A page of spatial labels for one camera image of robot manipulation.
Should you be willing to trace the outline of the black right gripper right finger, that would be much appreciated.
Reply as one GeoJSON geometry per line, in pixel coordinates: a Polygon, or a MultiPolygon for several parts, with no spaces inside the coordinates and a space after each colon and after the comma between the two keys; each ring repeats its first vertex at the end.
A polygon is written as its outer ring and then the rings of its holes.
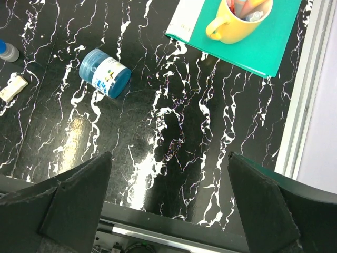
{"type": "Polygon", "coordinates": [[[239,153],[228,173],[250,252],[336,252],[336,194],[239,153]]]}

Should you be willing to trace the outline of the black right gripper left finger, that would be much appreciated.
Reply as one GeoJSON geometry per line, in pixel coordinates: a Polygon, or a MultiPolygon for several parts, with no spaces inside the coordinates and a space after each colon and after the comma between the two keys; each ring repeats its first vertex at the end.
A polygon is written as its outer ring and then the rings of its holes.
{"type": "Polygon", "coordinates": [[[1,252],[91,252],[111,174],[105,152],[1,197],[1,252]]]}

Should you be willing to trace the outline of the beige eraser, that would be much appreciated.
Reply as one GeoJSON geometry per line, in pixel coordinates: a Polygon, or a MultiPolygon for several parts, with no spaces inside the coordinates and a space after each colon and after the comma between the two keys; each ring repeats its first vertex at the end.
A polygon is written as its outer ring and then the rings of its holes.
{"type": "Polygon", "coordinates": [[[12,73],[7,85],[1,90],[1,99],[9,103],[27,85],[28,82],[22,76],[16,72],[12,73]]]}

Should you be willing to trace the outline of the blue round jar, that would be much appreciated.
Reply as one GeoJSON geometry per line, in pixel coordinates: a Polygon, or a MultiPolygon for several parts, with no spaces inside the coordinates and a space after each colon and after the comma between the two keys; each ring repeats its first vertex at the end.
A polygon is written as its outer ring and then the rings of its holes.
{"type": "Polygon", "coordinates": [[[107,97],[114,99],[127,86],[131,70],[96,48],[82,60],[79,76],[107,97]]]}

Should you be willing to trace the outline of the small blue cap bottle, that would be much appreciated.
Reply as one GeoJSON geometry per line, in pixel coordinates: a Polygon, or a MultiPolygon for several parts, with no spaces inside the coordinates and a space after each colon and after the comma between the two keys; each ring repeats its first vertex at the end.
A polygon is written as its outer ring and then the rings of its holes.
{"type": "Polygon", "coordinates": [[[7,62],[15,62],[19,58],[19,50],[12,44],[0,40],[0,57],[7,62]]]}

